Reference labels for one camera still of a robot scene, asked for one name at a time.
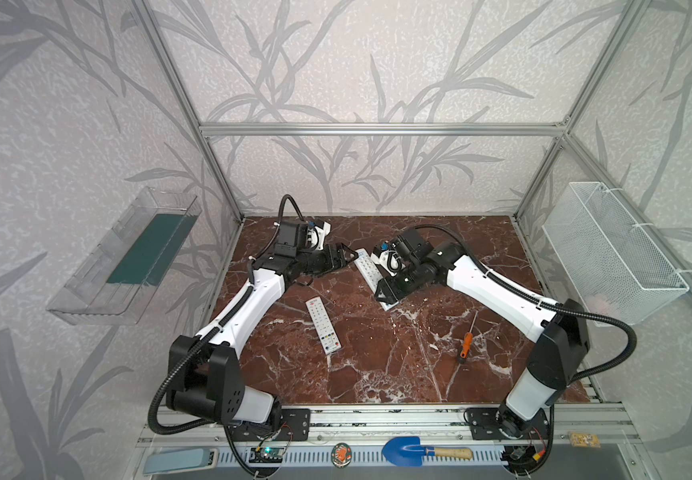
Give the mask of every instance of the wall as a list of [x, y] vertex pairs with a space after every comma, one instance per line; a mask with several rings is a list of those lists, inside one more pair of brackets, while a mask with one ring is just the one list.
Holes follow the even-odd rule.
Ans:
[[[236, 231], [125, 2], [0, 2], [0, 478], [118, 478]], [[46, 304], [144, 186], [203, 212], [135, 326]]]
[[[692, 268], [692, 0], [652, 2], [574, 134], [594, 153]], [[539, 232], [567, 181], [586, 180], [565, 154], [523, 225], [549, 283], [572, 286]], [[623, 400], [664, 479], [692, 478], [692, 309], [677, 300], [636, 326], [634, 356], [596, 379]], [[596, 364], [624, 342], [592, 327]]]
[[[151, 5], [201, 122], [552, 123], [624, 1]], [[513, 212], [549, 139], [212, 142], [247, 212], [304, 191], [309, 212], [462, 214]]]

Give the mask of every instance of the remote control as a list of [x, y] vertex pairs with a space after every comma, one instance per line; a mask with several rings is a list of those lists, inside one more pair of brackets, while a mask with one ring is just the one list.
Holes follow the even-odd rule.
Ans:
[[338, 335], [335, 334], [333, 324], [330, 321], [328, 312], [324, 309], [322, 298], [316, 296], [306, 302], [309, 314], [312, 316], [314, 328], [317, 329], [319, 341], [322, 343], [325, 353], [332, 353], [341, 349], [341, 341], [338, 340]]
[[[370, 255], [368, 254], [367, 250], [364, 248], [357, 249], [357, 254], [359, 254], [359, 256], [354, 263], [357, 265], [359, 273], [362, 274], [362, 277], [364, 277], [364, 281], [368, 283], [370, 290], [375, 293], [375, 289], [378, 288], [378, 282], [380, 282], [384, 276], [380, 274], [378, 267], [370, 259]], [[383, 302], [380, 302], [380, 304], [383, 306], [384, 310], [389, 310], [392, 306], [397, 305], [397, 303], [387, 305]]]

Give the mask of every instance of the white wire mesh basket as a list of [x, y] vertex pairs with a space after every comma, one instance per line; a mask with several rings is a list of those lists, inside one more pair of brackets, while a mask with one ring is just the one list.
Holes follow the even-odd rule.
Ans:
[[642, 225], [600, 182], [571, 182], [543, 231], [589, 312], [633, 325], [688, 291]]

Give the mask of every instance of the orange screwdriver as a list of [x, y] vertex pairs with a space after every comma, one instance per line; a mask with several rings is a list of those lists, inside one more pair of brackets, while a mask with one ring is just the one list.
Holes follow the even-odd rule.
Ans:
[[476, 321], [476, 315], [478, 313], [479, 312], [477, 311], [474, 314], [474, 320], [471, 321], [469, 331], [466, 332], [466, 335], [464, 335], [464, 344], [462, 345], [460, 350], [458, 350], [458, 363], [460, 363], [461, 365], [463, 365], [464, 362], [466, 362], [466, 357], [469, 356], [469, 350], [471, 350], [471, 341], [474, 339], [474, 335], [472, 335], [471, 331], [474, 329], [474, 322]]

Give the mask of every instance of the clear plastic basket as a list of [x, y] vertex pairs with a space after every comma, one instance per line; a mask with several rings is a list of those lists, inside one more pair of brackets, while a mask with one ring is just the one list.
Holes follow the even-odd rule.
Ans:
[[201, 212], [194, 194], [145, 187], [47, 310], [73, 325], [138, 323]]
[[543, 231], [589, 312], [632, 325], [688, 291], [642, 225], [600, 182], [571, 182]]

